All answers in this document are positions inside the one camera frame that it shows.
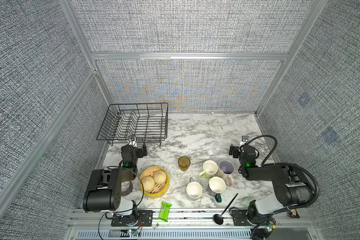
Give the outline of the light green mug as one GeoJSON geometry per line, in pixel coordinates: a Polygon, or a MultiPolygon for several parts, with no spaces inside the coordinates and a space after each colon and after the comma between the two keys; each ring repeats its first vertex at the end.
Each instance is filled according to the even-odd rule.
{"type": "Polygon", "coordinates": [[[203,163],[203,171],[200,172],[199,177],[201,179],[211,179],[218,171],[218,165],[212,160],[205,161],[203,163]]]}

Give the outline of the dark green mug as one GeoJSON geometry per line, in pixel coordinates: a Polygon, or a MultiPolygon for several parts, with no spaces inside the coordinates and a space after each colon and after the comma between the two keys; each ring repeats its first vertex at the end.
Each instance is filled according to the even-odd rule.
{"type": "Polygon", "coordinates": [[[209,193],[217,203],[222,202],[221,194],[226,190],[226,183],[220,177],[212,177],[209,180],[209,193]]]}

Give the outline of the steamed bun right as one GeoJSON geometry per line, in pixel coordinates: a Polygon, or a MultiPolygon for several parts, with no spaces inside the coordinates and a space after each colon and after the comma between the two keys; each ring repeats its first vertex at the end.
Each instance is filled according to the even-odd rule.
{"type": "Polygon", "coordinates": [[[162,185],[167,181],[167,174],[163,170],[158,170],[154,172],[154,181],[158,185],[162,185]]]}

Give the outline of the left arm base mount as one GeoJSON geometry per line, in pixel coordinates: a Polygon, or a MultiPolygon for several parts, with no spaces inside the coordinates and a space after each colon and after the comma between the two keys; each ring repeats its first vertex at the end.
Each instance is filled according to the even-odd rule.
{"type": "Polygon", "coordinates": [[[153,221],[152,210],[139,210],[135,201],[120,204],[113,213],[112,227],[151,227],[153,221]]]}

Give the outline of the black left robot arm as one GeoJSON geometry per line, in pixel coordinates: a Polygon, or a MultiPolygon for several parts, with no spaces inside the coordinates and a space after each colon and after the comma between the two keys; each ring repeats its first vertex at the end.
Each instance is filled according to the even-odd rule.
{"type": "Polygon", "coordinates": [[[125,197],[133,189],[132,181],[139,179],[137,161],[147,155],[146,144],[141,148],[125,145],[121,154],[118,166],[92,171],[83,199],[85,212],[112,211],[118,216],[138,214],[138,204],[125,197]]]}

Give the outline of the steamed bun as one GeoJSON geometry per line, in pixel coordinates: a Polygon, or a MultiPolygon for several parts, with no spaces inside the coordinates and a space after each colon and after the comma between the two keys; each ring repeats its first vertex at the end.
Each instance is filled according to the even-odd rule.
{"type": "Polygon", "coordinates": [[[167,181],[167,174],[163,170],[158,170],[154,172],[154,181],[158,185],[162,185],[167,181]]]}
{"type": "Polygon", "coordinates": [[[150,193],[154,190],[156,182],[153,177],[146,176],[142,179],[142,184],[144,187],[144,191],[150,193]]]}

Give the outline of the grey tape roll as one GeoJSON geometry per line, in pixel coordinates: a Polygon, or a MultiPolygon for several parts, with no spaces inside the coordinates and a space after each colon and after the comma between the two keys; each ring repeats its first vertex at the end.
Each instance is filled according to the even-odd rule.
{"type": "Polygon", "coordinates": [[[134,185],[132,181],[122,182],[121,185],[121,196],[128,196],[134,189],[134,185]]]}

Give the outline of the green snack packet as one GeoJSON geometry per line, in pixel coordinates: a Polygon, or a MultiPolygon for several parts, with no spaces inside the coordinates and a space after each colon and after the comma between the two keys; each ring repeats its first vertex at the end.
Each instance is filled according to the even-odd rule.
{"type": "Polygon", "coordinates": [[[168,222],[171,207],[172,207],[172,204],[162,202],[161,209],[160,209],[159,216],[158,216],[158,220],[168,222]]]}

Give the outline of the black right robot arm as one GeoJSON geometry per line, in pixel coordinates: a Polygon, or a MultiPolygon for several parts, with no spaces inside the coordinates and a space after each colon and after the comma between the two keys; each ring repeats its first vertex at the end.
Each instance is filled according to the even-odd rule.
{"type": "Polygon", "coordinates": [[[249,145],[230,145],[229,155],[240,162],[239,173],[248,181],[272,182],[283,207],[305,208],[319,197],[319,184],[306,169],[290,163],[256,165],[258,151],[249,145]]]}

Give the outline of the black ladle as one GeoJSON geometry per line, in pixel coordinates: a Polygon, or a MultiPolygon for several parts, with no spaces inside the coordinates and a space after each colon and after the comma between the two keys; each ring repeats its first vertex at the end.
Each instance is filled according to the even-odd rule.
{"type": "Polygon", "coordinates": [[[226,208],[224,209],[224,211],[221,214],[214,214],[213,216],[213,221],[217,224],[217,225],[222,225],[224,223],[224,218],[223,215],[224,213],[229,209],[229,207],[231,206],[231,204],[235,201],[235,199],[237,198],[238,193],[232,198],[232,200],[229,202],[229,204],[226,206],[226,208]]]}

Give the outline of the pink iridescent mug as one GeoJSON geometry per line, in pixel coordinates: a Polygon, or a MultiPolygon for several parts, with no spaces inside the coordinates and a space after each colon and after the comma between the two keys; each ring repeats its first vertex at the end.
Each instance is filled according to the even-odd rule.
{"type": "Polygon", "coordinates": [[[233,177],[234,171],[234,164],[228,160],[223,160],[218,164],[217,176],[222,178],[227,186],[232,187],[235,184],[235,179],[233,177]]]}

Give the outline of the black wire dish rack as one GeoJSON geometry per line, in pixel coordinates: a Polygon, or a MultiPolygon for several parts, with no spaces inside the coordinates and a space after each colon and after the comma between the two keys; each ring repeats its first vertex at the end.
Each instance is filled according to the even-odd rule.
{"type": "Polygon", "coordinates": [[[97,140],[127,144],[131,136],[138,143],[161,143],[168,136],[168,103],[109,105],[97,140]]]}

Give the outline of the steamed bun left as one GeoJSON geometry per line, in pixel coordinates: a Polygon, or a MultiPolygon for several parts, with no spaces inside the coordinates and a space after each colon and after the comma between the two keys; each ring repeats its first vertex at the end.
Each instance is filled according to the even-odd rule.
{"type": "Polygon", "coordinates": [[[154,190],[156,182],[153,177],[146,176],[142,179],[142,184],[144,187],[144,191],[150,193],[154,190]]]}

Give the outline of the grey mug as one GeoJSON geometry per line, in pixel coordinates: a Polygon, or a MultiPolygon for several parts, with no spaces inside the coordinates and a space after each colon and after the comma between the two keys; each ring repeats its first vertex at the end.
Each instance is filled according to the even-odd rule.
{"type": "Polygon", "coordinates": [[[190,182],[186,187],[186,192],[190,199],[197,200],[202,196],[203,188],[198,182],[195,182],[193,178],[190,178],[190,182]]]}

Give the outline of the small circuit board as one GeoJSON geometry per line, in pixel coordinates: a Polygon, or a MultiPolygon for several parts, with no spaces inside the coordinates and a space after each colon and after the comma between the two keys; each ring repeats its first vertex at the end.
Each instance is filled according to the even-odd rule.
{"type": "Polygon", "coordinates": [[[269,224],[264,228],[265,230],[265,238],[268,238],[276,228],[276,222],[274,219],[269,221],[269,224]]]}

